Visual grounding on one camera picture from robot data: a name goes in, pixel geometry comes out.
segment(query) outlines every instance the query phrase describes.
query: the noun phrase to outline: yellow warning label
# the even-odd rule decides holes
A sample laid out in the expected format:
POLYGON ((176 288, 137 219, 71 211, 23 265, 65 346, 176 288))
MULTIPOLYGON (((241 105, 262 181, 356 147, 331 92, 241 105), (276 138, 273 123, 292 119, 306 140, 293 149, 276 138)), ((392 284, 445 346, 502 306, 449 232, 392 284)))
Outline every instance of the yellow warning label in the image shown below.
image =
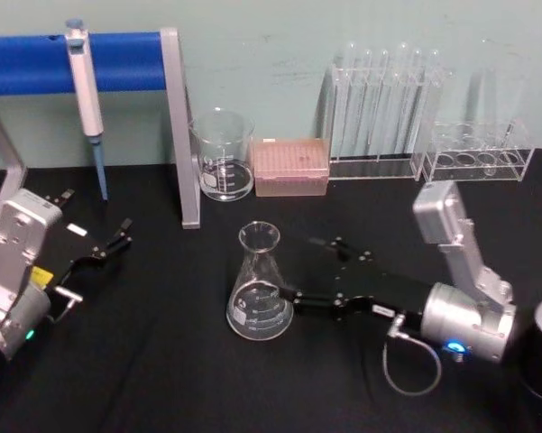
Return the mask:
POLYGON ((31 279, 42 288, 46 287, 46 285, 51 282, 53 276, 53 273, 50 273, 45 269, 39 268, 38 266, 34 266, 32 268, 31 279))

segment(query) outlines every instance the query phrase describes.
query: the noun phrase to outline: cable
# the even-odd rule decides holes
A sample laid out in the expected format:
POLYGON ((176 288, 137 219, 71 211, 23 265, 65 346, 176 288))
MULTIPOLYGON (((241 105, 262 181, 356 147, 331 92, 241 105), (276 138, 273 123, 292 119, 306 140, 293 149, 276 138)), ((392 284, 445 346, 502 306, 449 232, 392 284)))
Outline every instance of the cable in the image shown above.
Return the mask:
POLYGON ((435 379, 427 388, 425 388, 422 391, 414 391, 414 392, 412 392, 412 391, 402 390, 391 379, 390 374, 389 374, 389 366, 388 366, 388 363, 387 363, 387 342, 385 342, 385 345, 382 348, 382 372, 385 375, 385 379, 387 380, 387 382, 389 383, 390 387, 393 390, 395 390, 399 394, 405 395, 407 397, 420 397, 420 396, 429 394, 430 392, 432 392, 436 388, 436 386, 441 381, 441 377, 443 376, 443 367, 441 366, 441 360, 439 359, 439 355, 436 354, 433 347, 431 347, 430 345, 428 345, 427 343, 425 343, 423 341, 417 340, 416 338, 413 338, 411 336, 407 336, 407 335, 402 334, 402 333, 400 335, 400 338, 405 340, 405 341, 411 342, 411 343, 413 343, 415 345, 418 345, 420 347, 423 347, 425 350, 427 350, 431 354, 431 356, 433 357, 433 360, 435 361, 435 365, 436 365, 435 379))

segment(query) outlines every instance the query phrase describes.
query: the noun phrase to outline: blue pipette tip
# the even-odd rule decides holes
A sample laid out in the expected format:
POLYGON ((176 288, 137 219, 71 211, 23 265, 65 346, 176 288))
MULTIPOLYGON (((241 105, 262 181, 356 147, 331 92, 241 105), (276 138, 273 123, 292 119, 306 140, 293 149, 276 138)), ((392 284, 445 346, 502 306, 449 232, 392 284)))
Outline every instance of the blue pipette tip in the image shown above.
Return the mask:
POLYGON ((92 143, 94 150, 94 161, 96 164, 96 173, 98 174, 98 184, 100 185, 100 193, 102 199, 108 201, 108 189, 106 187, 106 175, 105 175, 105 157, 102 152, 102 143, 92 143))

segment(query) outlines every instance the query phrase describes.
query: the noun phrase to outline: glass beaker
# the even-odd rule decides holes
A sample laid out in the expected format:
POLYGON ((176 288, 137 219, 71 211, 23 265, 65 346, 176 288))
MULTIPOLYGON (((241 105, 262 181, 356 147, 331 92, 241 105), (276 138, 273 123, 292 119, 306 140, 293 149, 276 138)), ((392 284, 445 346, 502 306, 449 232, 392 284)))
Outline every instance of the glass beaker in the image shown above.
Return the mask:
POLYGON ((226 319, 239 336, 270 340, 289 327, 293 315, 290 302, 279 296, 284 281, 271 254, 280 232, 272 224, 252 221, 241 229, 238 239, 244 260, 226 306, 226 319))
POLYGON ((190 132, 198 141, 200 188, 218 201, 243 198, 253 189, 247 162, 254 124, 232 111, 214 111, 193 120, 190 132))

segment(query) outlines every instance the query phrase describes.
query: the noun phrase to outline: light green wall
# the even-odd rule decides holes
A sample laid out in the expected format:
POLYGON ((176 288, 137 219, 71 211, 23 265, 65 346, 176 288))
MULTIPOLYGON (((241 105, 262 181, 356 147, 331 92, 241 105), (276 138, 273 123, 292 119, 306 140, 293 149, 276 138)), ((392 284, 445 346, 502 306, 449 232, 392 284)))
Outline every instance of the light green wall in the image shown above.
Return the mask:
MULTIPOLYGON (((326 66, 344 41, 437 48, 456 69, 440 116, 456 120, 467 79, 496 62, 502 117, 519 112, 542 147, 542 0, 0 0, 0 35, 64 31, 82 17, 93 32, 157 31, 182 39, 190 104, 250 116, 259 136, 312 132, 326 66)), ((162 93, 103 95, 106 163, 165 161, 162 93)), ((0 117, 31 167, 89 164, 73 96, 0 97, 0 117)))

